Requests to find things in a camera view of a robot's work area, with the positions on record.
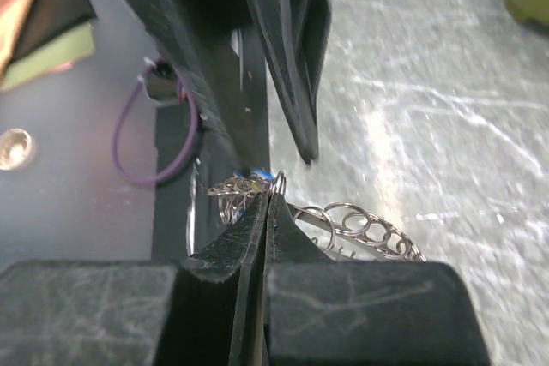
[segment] gray tabletop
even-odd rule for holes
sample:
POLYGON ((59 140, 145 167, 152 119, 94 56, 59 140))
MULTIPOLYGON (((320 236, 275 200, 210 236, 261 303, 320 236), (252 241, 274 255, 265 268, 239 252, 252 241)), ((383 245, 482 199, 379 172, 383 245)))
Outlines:
POLYGON ((269 102, 288 197, 398 224, 466 280, 495 364, 549 364, 549 40, 503 0, 332 3, 310 170, 269 102))
MULTIPOLYGON (((0 266, 25 257, 147 259, 154 190, 116 173, 115 122, 153 41, 119 0, 92 0, 95 55, 63 73, 0 93, 0 130, 23 128, 36 140, 34 162, 0 174, 0 266)), ((154 102, 136 102, 124 126, 129 171, 156 167, 154 102)))

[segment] green paper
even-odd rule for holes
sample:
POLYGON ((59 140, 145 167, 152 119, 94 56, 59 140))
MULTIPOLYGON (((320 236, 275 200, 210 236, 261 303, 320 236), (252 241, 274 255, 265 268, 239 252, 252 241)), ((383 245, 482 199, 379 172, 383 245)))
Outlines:
POLYGON ((27 57, 6 69, 0 91, 6 92, 47 74, 65 63, 73 63, 95 52, 92 25, 83 23, 57 36, 27 57))

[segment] chainmail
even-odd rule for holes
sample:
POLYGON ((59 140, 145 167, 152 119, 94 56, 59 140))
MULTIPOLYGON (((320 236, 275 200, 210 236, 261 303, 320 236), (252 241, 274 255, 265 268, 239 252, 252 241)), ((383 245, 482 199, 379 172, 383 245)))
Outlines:
MULTIPOLYGON (((216 184, 208 190, 208 195, 219 198, 221 219, 226 225, 230 225, 240 219, 256 195, 267 191, 270 195, 284 195, 286 185, 287 180, 283 172, 279 172, 275 179, 258 174, 249 177, 235 176, 216 184)), ((326 207, 297 207, 288 203, 288 206, 294 221, 303 220, 329 233, 329 243, 323 247, 323 252, 330 257, 337 251, 335 243, 336 239, 340 238, 359 246, 378 260, 426 261, 416 244, 400 229, 352 203, 337 202, 326 207), (335 219, 333 213, 336 211, 343 212, 343 217, 335 219), (359 227, 350 227, 350 219, 357 219, 359 227), (375 236, 373 232, 379 232, 379 228, 383 234, 375 236)), ((313 237, 311 240, 318 245, 318 238, 313 237)), ((356 259, 354 253, 348 258, 356 259)))

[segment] black stand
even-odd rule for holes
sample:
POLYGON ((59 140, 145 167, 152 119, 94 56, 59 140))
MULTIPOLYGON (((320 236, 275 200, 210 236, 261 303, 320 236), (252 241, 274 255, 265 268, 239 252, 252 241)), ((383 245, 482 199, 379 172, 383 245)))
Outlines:
MULTIPOLYGON (((239 73, 247 102, 246 116, 257 134, 258 167, 269 170, 267 78, 262 44, 253 26, 238 31, 239 73)), ((189 108, 160 108, 156 116, 158 170, 177 156, 187 136, 189 108)), ((202 125, 196 145, 198 161, 191 160, 170 182, 156 188, 152 259, 181 260, 204 248, 225 229, 220 221, 217 198, 206 189, 223 182, 234 172, 214 132, 202 125)))

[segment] metal ring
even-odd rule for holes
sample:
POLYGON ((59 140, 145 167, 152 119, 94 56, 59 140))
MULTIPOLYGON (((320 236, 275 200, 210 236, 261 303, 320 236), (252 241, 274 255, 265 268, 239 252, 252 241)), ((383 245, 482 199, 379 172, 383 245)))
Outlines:
POLYGON ((407 259, 412 254, 412 240, 406 236, 400 229, 398 229, 396 226, 391 224, 390 222, 387 222, 386 220, 383 221, 386 225, 388 225, 391 229, 391 236, 396 235, 400 239, 396 242, 396 250, 393 250, 387 245, 387 248, 392 252, 390 253, 387 258, 390 260, 398 260, 398 259, 407 259))
POLYGON ((263 184, 253 177, 241 177, 235 184, 235 190, 239 194, 247 195, 257 195, 265 190, 263 184))
POLYGON ((252 192, 254 195, 258 193, 263 193, 265 190, 270 189, 271 181, 264 179, 262 177, 252 177, 252 192))
POLYGON ((316 207, 316 206, 307 206, 307 207, 303 207, 302 210, 298 210, 292 217, 293 219, 293 222, 295 223, 296 219, 299 219, 299 216, 301 216, 301 214, 305 211, 305 210, 316 210, 317 212, 319 212, 323 218, 326 219, 326 221, 328 222, 328 225, 329 225, 329 229, 330 229, 330 236, 329 236, 329 243, 328 243, 328 246, 326 247, 326 249, 323 250, 323 252, 327 252, 329 250, 331 250, 334 245, 335 245, 335 236, 336 236, 336 231, 335 231, 335 226, 334 226, 334 221, 332 220, 332 217, 328 214, 328 212, 326 212, 324 209, 322 209, 321 207, 316 207))
POLYGON ((225 184, 224 183, 217 183, 213 187, 209 188, 206 193, 208 194, 208 196, 223 196, 223 195, 226 195, 225 184))
POLYGON ((353 229, 346 226, 347 229, 345 231, 342 231, 339 229, 336 230, 336 233, 338 235, 347 235, 351 237, 356 237, 356 236, 362 235, 363 233, 366 233, 368 229, 370 229, 370 226, 371 226, 370 214, 366 212, 366 210, 364 210, 362 207, 355 206, 351 203, 336 202, 336 203, 330 203, 329 205, 327 205, 324 208, 324 211, 327 213, 330 210, 337 209, 337 208, 354 210, 355 213, 362 214, 366 219, 366 223, 359 230, 354 231, 353 229))
POLYGON ((393 227, 393 225, 388 221, 379 218, 375 214, 368 213, 368 215, 370 216, 370 222, 371 222, 371 226, 368 228, 368 230, 370 230, 373 225, 380 225, 385 230, 385 233, 383 234, 382 240, 377 241, 372 239, 371 237, 368 237, 367 235, 368 231, 365 231, 363 234, 365 240, 368 242, 368 244, 370 244, 370 246, 373 246, 373 247, 387 246, 387 244, 389 243, 389 240, 391 239, 391 235, 392 235, 391 227, 393 227))
POLYGON ((236 223, 246 209, 246 199, 248 196, 234 196, 232 200, 232 222, 236 223))
POLYGON ((421 253, 418 246, 414 242, 412 242, 412 253, 413 253, 413 259, 415 261, 427 261, 427 258, 425 257, 425 255, 421 253))
POLYGON ((265 178, 263 176, 258 176, 258 175, 252 175, 248 178, 251 181, 262 185, 263 187, 270 186, 270 184, 273 182, 272 180, 268 180, 267 178, 265 178))
POLYGON ((225 225, 232 225, 239 219, 245 196, 227 195, 219 198, 221 221, 225 225))

